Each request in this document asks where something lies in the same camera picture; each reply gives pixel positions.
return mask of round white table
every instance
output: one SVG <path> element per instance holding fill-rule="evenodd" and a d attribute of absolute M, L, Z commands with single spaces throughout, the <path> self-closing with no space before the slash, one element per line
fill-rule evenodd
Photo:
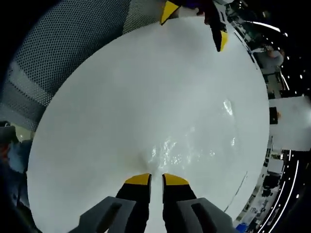
<path fill-rule="evenodd" d="M 145 232 L 166 232 L 165 172 L 235 219 L 256 185 L 268 134 L 264 79 L 235 35 L 217 52 L 201 17 L 140 28 L 82 63 L 44 113 L 28 169 L 35 223 L 44 233 L 67 232 L 146 172 Z"/>

